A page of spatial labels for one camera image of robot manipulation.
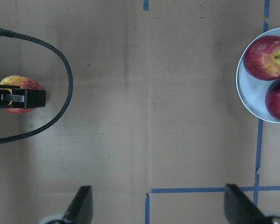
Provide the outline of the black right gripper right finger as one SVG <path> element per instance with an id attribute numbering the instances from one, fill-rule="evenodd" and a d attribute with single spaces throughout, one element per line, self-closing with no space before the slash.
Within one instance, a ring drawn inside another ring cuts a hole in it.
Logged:
<path id="1" fill-rule="evenodd" d="M 265 216 L 236 184 L 226 184 L 224 215 L 230 224 L 280 224 L 279 216 Z"/>

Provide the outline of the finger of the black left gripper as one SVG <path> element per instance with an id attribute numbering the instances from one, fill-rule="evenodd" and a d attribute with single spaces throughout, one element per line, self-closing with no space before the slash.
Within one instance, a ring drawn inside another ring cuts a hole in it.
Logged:
<path id="1" fill-rule="evenodd" d="M 0 84 L 0 109 L 38 108 L 46 105 L 46 91 L 22 89 L 15 85 Z"/>

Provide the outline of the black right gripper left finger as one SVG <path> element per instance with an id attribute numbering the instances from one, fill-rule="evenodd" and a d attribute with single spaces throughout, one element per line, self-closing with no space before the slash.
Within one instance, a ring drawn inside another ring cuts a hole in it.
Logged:
<path id="1" fill-rule="evenodd" d="M 62 217 L 63 224 L 90 224 L 93 218 L 91 186 L 81 186 Z"/>

